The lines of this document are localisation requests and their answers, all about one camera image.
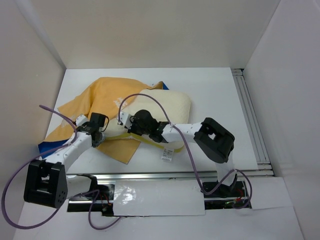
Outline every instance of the white wall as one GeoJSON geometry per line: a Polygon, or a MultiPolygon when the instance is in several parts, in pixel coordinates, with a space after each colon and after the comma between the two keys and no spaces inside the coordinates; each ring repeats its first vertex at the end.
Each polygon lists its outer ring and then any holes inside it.
{"type": "MultiPolygon", "coordinates": [[[[0,191],[14,170],[38,153],[50,114],[38,105],[54,106],[64,69],[51,56],[12,0],[0,1],[0,191]]],[[[18,222],[25,174],[10,188],[6,206],[18,222]]],[[[0,238],[15,229],[0,216],[0,238]]]]}
{"type": "Polygon", "coordinates": [[[244,76],[307,240],[320,236],[319,67],[320,0],[281,0],[244,76]]]}
{"type": "Polygon", "coordinates": [[[69,69],[244,68],[280,0],[30,0],[69,69]]]}

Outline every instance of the blue cloth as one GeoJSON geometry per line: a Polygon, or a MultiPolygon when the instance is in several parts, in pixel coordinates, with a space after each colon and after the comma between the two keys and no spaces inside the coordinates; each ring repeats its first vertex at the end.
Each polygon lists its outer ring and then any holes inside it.
{"type": "Polygon", "coordinates": [[[167,87],[167,85],[165,85],[164,82],[162,83],[162,89],[163,89],[163,90],[169,90],[169,88],[167,87]]]}
{"type": "MultiPolygon", "coordinates": [[[[68,140],[62,140],[62,141],[43,141],[42,143],[40,143],[38,145],[38,148],[39,148],[39,152],[42,154],[44,153],[45,151],[48,151],[50,149],[54,149],[56,147],[60,147],[62,146],[63,144],[65,144],[68,140]]],[[[45,157],[48,157],[50,156],[52,153],[48,153],[46,155],[43,155],[42,158],[44,159],[45,157]]]]}

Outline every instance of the black cable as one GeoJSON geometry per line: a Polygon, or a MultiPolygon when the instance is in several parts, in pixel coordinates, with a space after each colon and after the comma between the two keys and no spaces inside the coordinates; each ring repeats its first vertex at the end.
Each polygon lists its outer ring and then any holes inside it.
{"type": "Polygon", "coordinates": [[[107,122],[107,124],[105,125],[105,128],[104,128],[104,130],[102,131],[102,133],[107,129],[107,127],[108,127],[108,125],[109,125],[109,122],[110,122],[109,117],[108,117],[108,116],[105,116],[105,117],[108,119],[108,122],[107,122]]]}

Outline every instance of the orange towel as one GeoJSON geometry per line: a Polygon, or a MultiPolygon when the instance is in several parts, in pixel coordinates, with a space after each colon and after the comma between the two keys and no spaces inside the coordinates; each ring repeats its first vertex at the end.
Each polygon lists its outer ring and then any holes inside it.
{"type": "MultiPolygon", "coordinates": [[[[90,118],[91,113],[100,113],[113,119],[116,117],[121,101],[128,95],[141,92],[143,89],[162,89],[163,83],[159,82],[150,87],[138,80],[120,77],[101,77],[94,81],[79,96],[72,101],[58,107],[63,115],[71,118],[73,121],[81,114],[90,118]]],[[[134,97],[126,100],[126,104],[134,101],[134,97]]],[[[62,121],[53,132],[51,132],[44,141],[56,142],[69,139],[73,134],[73,129],[66,121],[62,121]]],[[[98,150],[104,154],[127,164],[136,152],[140,141],[134,139],[114,139],[106,140],[98,150]]]]}

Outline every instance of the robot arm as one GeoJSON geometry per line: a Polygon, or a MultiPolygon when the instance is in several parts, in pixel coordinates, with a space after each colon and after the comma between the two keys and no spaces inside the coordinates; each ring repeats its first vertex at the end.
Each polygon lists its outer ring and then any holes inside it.
{"type": "MultiPolygon", "coordinates": [[[[156,143],[181,141],[181,135],[175,128],[167,121],[158,122],[147,110],[140,110],[134,116],[121,112],[119,123],[128,129],[128,133],[148,135],[156,143]]],[[[198,144],[205,155],[216,163],[218,182],[234,169],[231,152],[235,137],[214,119],[206,117],[203,122],[175,126],[181,130],[188,143],[198,144]]],[[[236,181],[237,175],[232,173],[223,184],[232,187],[236,181]]]]}
{"type": "Polygon", "coordinates": [[[80,155],[105,140],[102,128],[106,116],[92,113],[76,119],[75,134],[65,143],[67,147],[55,151],[44,160],[34,160],[28,166],[23,198],[26,202],[59,208],[67,198],[97,189],[97,178],[88,174],[67,177],[66,172],[80,155]]]}
{"type": "MultiPolygon", "coordinates": [[[[97,178],[89,174],[67,177],[66,172],[80,155],[91,147],[97,147],[105,140],[102,128],[106,116],[92,113],[90,120],[84,115],[76,119],[77,139],[74,135],[61,148],[43,160],[33,160],[28,166],[24,189],[24,200],[53,208],[60,208],[67,198],[98,189],[97,178]]],[[[168,122],[158,122],[147,110],[140,110],[134,116],[121,112],[119,123],[128,133],[148,135],[157,143],[181,141],[179,132],[168,122]]],[[[196,143],[205,155],[215,163],[218,181],[234,169],[231,152],[235,137],[212,118],[193,124],[176,124],[189,143],[196,143]]],[[[223,184],[232,189],[237,181],[235,173],[230,174],[223,184]]]]}

